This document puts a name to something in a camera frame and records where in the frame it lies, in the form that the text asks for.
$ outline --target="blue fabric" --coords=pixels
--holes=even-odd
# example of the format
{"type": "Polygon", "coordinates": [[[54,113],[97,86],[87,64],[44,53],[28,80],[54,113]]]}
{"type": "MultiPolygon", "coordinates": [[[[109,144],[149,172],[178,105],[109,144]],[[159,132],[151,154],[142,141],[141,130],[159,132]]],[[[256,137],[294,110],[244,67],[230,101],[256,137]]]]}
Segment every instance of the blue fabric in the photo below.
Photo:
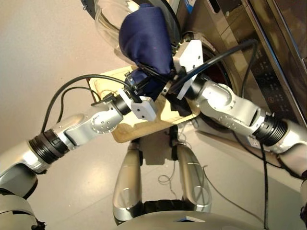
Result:
{"type": "Polygon", "coordinates": [[[170,73],[173,60],[170,39],[162,10],[141,4],[129,14],[119,31],[121,52],[137,65],[148,65],[159,74],[170,73]]]}

